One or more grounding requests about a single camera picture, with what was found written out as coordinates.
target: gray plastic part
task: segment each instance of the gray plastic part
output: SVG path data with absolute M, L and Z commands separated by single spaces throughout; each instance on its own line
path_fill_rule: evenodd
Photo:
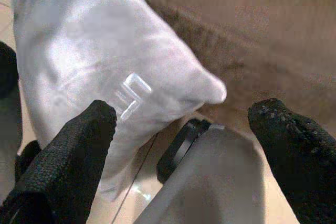
M 250 141 L 210 128 L 135 224 L 264 223 L 261 174 L 261 159 Z

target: white pillow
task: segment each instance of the white pillow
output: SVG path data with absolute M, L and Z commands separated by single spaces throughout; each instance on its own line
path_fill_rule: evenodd
M 153 134 L 224 84 L 144 0 L 13 0 L 17 64 L 45 147 L 94 99 L 118 113 L 99 192 L 113 200 L 121 171 Z

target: black object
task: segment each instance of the black object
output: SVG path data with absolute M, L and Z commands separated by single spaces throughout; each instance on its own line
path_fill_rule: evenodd
M 0 223 L 86 223 L 116 120 L 95 100 L 67 122 L 0 207 Z
M 18 182 L 22 174 L 26 172 L 27 168 L 33 159 L 39 154 L 41 147 L 38 142 L 32 141 L 24 148 L 21 156 L 16 156 L 15 159 L 15 182 Z
M 277 99 L 255 103 L 248 119 L 299 222 L 336 223 L 335 139 Z
M 15 51 L 0 41 L 0 99 L 17 87 L 18 78 Z
M 206 120 L 191 119 L 179 131 L 156 166 L 159 182 L 165 183 L 178 167 L 193 142 L 210 127 Z

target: beige floor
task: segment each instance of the beige floor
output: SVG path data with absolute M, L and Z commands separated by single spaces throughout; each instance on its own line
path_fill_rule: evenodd
M 0 3 L 2 3 L 0 4 L 0 40 L 15 49 L 12 27 L 13 16 L 11 9 L 7 7 L 10 6 L 10 0 L 0 0 Z M 22 98 L 22 103 L 23 146 L 25 146 L 25 144 L 34 140 L 35 136 L 29 121 L 24 98 Z M 161 184 L 156 179 L 155 165 L 187 118 L 174 122 L 139 150 L 128 169 L 128 174 L 124 181 L 125 190 L 113 203 L 96 197 L 87 223 L 132 224 L 136 220 L 137 216 L 160 190 Z M 274 180 L 267 162 L 264 165 L 264 188 L 266 204 L 265 223 L 297 224 L 298 222 Z

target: white fabric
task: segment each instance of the white fabric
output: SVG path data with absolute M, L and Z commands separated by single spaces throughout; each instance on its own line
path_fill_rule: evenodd
M 144 0 L 13 0 L 17 63 L 45 147 L 94 99 L 118 112 L 99 192 L 112 200 L 120 172 L 153 134 L 224 84 Z

